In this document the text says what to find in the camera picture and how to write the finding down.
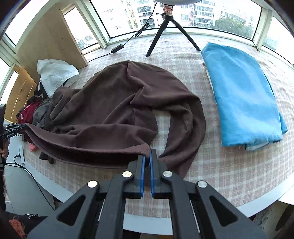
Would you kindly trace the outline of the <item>person left hand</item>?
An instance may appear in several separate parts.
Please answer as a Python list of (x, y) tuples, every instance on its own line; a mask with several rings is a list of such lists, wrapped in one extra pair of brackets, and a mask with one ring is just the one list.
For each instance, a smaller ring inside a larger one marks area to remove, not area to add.
[(4, 159), (6, 159), (8, 157), (8, 155), (9, 155), (9, 151), (8, 151), (9, 144), (10, 144), (10, 140), (9, 139), (5, 139), (3, 141), (3, 148), (0, 149), (1, 156)]

